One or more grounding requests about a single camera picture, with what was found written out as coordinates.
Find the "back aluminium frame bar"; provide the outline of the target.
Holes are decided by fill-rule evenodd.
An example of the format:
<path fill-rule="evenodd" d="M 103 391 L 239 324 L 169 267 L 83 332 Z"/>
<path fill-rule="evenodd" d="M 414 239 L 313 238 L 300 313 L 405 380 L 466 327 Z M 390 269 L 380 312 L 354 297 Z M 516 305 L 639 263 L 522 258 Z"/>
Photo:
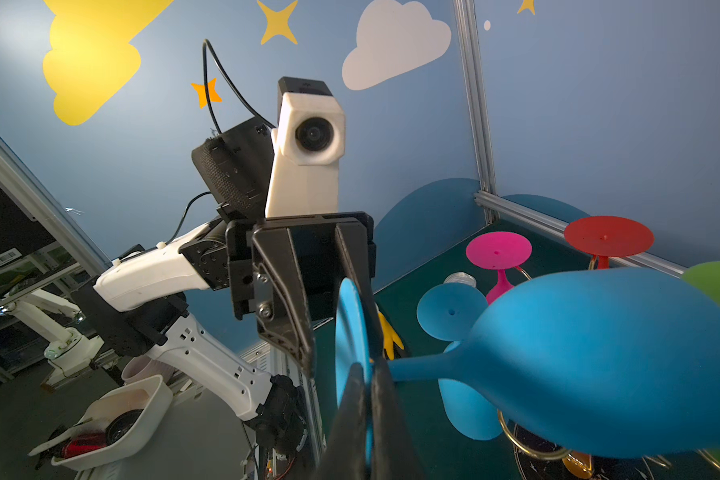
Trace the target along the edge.
<path fill-rule="evenodd" d="M 648 253 L 655 237 L 645 225 L 617 216 L 589 216 L 566 223 L 515 202 L 480 191 L 475 195 L 478 205 L 509 216 L 511 219 L 565 240 L 572 248 L 602 261 L 646 267 L 680 277 L 686 270 L 678 264 Z"/>

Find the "red wine glass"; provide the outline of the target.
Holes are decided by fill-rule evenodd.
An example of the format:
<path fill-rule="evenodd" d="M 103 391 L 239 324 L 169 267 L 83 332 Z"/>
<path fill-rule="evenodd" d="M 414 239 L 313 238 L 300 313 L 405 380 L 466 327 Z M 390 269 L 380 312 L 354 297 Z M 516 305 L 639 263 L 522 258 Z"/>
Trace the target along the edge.
<path fill-rule="evenodd" d="M 653 232 L 640 222 L 618 216 L 590 216 L 570 223 L 564 239 L 591 257 L 590 270 L 608 269 L 611 258 L 630 257 L 648 251 Z"/>

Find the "pink wine glass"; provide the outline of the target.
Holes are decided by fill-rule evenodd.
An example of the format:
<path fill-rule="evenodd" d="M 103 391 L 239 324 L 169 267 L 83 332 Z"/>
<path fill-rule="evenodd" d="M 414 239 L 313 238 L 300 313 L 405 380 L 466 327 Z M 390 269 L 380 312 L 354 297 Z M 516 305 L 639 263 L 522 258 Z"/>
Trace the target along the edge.
<path fill-rule="evenodd" d="M 507 271 L 520 268 L 531 254 L 531 242 L 517 233 L 489 232 L 470 241 L 466 247 L 467 259 L 481 269 L 497 273 L 496 285 L 486 295 L 488 304 L 513 288 Z"/>

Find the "blue wine glass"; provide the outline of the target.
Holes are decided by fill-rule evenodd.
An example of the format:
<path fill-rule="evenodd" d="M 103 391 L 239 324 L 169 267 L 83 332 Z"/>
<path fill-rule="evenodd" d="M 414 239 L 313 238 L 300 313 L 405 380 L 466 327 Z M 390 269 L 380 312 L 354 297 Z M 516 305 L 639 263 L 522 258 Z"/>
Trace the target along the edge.
<path fill-rule="evenodd" d="M 526 430 L 611 458 L 720 447 L 720 306 L 646 268 L 549 274 L 395 381 L 462 382 Z"/>
<path fill-rule="evenodd" d="M 485 296 L 475 287 L 443 283 L 421 297 L 416 315 L 421 328 L 431 337 L 447 341 L 450 351 L 466 338 L 487 307 Z M 438 386 L 446 416 L 463 436 L 489 441 L 503 434 L 497 409 L 476 390 L 448 379 L 439 380 Z"/>

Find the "right aluminium frame post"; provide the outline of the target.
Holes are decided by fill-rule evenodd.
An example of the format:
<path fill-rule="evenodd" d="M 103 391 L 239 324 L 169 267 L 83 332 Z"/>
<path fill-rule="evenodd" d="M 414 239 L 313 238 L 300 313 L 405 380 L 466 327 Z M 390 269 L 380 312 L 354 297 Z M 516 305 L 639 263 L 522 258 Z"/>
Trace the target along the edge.
<path fill-rule="evenodd" d="M 88 274 L 96 276 L 110 266 L 107 255 L 1 137 L 0 185 L 39 221 Z"/>

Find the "left aluminium frame post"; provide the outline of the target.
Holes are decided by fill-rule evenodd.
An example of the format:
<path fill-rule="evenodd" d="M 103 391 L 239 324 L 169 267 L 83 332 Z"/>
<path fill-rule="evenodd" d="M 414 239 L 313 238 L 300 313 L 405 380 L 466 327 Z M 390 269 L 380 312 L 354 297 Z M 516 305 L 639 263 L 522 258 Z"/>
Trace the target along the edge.
<path fill-rule="evenodd" d="M 454 0 L 453 8 L 460 44 L 480 191 L 494 194 L 496 191 L 496 177 L 475 2 L 472 0 Z"/>

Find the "white plastic bin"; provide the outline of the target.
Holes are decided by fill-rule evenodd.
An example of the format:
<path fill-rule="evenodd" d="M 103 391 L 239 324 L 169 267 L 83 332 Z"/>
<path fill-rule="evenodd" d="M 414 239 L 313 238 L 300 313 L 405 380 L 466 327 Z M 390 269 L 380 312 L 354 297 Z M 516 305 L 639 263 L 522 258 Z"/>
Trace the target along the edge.
<path fill-rule="evenodd" d="M 160 375 L 124 385 L 91 403 L 77 423 L 28 455 L 74 471 L 125 459 L 149 442 L 172 400 Z"/>

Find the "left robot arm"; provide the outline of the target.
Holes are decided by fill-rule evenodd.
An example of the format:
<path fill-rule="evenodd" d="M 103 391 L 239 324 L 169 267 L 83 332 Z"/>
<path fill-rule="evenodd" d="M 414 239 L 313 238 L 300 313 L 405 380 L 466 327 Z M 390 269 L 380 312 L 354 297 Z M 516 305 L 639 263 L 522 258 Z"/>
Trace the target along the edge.
<path fill-rule="evenodd" d="M 373 332 L 374 222 L 363 212 L 268 219 L 274 160 L 267 124 L 249 119 L 191 155 L 217 202 L 212 220 L 152 248 L 135 246 L 74 292 L 117 353 L 168 364 L 214 393 L 261 446 L 295 454 L 308 437 L 302 387 L 245 363 L 230 347 L 249 320 L 260 338 L 314 370 L 312 324 L 338 310 L 342 281 Z"/>

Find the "silver tin can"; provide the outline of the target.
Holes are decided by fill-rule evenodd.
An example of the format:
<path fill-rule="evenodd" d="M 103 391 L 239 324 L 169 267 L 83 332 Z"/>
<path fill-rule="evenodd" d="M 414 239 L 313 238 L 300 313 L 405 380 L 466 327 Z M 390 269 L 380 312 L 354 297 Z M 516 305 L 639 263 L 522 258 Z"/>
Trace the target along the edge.
<path fill-rule="evenodd" d="M 450 275 L 448 275 L 445 280 L 443 281 L 444 284 L 463 284 L 470 286 L 472 288 L 477 287 L 477 280 L 470 274 L 466 272 L 454 272 Z"/>

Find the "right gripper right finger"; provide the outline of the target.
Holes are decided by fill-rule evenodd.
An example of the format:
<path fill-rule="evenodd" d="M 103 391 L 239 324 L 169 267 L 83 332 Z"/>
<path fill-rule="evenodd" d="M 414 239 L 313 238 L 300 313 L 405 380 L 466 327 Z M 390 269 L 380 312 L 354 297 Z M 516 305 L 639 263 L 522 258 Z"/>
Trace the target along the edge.
<path fill-rule="evenodd" d="M 370 478 L 425 479 L 425 468 L 407 429 L 395 382 L 383 357 L 378 357 L 373 366 L 370 405 L 373 430 Z"/>

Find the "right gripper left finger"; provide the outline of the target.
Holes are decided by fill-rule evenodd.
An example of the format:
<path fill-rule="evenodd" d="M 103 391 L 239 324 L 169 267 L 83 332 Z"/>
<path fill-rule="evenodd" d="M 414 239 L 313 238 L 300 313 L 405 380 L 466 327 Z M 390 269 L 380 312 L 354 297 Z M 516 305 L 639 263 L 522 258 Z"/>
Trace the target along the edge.
<path fill-rule="evenodd" d="M 366 478 L 367 399 L 364 370 L 349 370 L 342 400 L 331 427 L 327 448 L 314 473 L 319 480 Z"/>

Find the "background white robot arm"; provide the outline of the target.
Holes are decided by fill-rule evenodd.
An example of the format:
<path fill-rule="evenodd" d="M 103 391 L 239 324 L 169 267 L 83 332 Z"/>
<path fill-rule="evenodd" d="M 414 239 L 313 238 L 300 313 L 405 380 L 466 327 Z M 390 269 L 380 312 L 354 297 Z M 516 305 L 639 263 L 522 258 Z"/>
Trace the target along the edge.
<path fill-rule="evenodd" d="M 44 358 L 53 370 L 45 384 L 55 388 L 86 370 L 104 346 L 104 340 L 98 335 L 89 338 L 75 326 L 63 326 L 49 313 L 62 315 L 73 322 L 84 320 L 84 314 L 76 304 L 42 289 L 13 301 L 5 298 L 0 304 L 0 315 L 17 318 L 48 341 Z"/>

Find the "aluminium frame post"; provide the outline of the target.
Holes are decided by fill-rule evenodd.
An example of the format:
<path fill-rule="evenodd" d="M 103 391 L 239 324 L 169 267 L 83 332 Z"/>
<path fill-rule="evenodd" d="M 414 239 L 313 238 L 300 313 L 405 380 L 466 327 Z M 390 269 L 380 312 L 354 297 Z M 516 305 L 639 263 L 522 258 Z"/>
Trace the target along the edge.
<path fill-rule="evenodd" d="M 107 255 L 1 137 L 0 185 L 39 221 L 88 274 L 96 276 L 110 266 Z"/>
<path fill-rule="evenodd" d="M 480 191 L 494 194 L 496 191 L 496 177 L 475 2 L 472 0 L 454 0 L 453 8 L 460 44 Z"/>

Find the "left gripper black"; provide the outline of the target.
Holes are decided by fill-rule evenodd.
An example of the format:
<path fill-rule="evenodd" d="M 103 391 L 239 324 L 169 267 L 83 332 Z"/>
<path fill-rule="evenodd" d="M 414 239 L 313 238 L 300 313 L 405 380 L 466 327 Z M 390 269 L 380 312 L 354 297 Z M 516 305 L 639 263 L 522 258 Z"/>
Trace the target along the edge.
<path fill-rule="evenodd" d="M 258 312 L 259 337 L 315 371 L 311 321 L 336 310 L 346 278 L 358 290 L 370 358 L 382 356 L 383 333 L 371 281 L 376 273 L 374 220 L 360 211 L 273 220 L 233 220 L 225 231 L 229 289 L 238 320 Z M 254 287 L 256 276 L 266 280 Z"/>

